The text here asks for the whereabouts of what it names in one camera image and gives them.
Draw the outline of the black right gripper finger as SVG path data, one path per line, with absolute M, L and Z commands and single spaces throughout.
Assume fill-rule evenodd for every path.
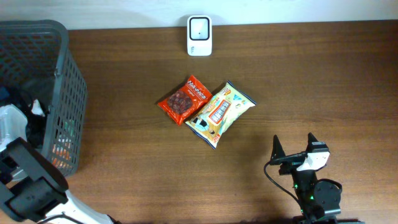
M 316 148 L 317 143 L 317 138 L 312 133 L 308 133 L 307 152 L 312 152 Z
M 282 157 L 285 157 L 285 152 L 282 148 L 279 138 L 277 137 L 277 135 L 274 135 L 271 159 L 280 159 Z

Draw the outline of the cream rice cracker bag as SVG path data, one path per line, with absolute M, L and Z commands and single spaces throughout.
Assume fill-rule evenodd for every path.
M 223 133 L 244 112 L 254 106 L 256 102 L 228 80 L 225 86 L 185 124 L 194 134 L 216 149 Z

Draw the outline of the red snack bag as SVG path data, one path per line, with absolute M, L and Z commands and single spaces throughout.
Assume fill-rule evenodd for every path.
M 207 87 L 191 75 L 181 88 L 157 105 L 181 125 L 192 113 L 208 103 L 212 96 Z

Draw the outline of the orange Kleenex tissue pack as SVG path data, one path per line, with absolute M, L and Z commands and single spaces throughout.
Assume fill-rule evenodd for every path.
M 53 145 L 52 152 L 55 154 L 52 156 L 51 161 L 52 164 L 59 169 L 73 170 L 70 162 L 73 162 L 72 153 L 73 149 L 73 137 L 74 129 L 73 125 L 74 121 L 64 121 L 63 127 L 66 129 L 66 133 L 63 134 L 61 131 L 56 131 L 56 143 Z

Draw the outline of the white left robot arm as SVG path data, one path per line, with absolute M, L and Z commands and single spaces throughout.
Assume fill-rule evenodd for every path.
M 26 141 L 26 116 L 1 107 L 1 210 L 17 222 L 116 223 L 78 200 L 61 172 Z

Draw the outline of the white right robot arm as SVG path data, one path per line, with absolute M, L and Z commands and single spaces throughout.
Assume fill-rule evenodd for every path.
M 266 177 L 282 191 L 290 195 L 300 207 L 301 216 L 293 217 L 294 223 L 348 224 L 361 223 L 358 219 L 337 219 L 341 213 L 340 202 L 343 187 L 331 179 L 319 179 L 316 172 L 326 166 L 330 149 L 308 133 L 306 150 L 287 155 L 275 135 L 270 161 L 264 165 Z M 269 166 L 279 166 L 279 175 L 289 175 L 293 180 L 294 194 L 278 184 L 268 173 Z

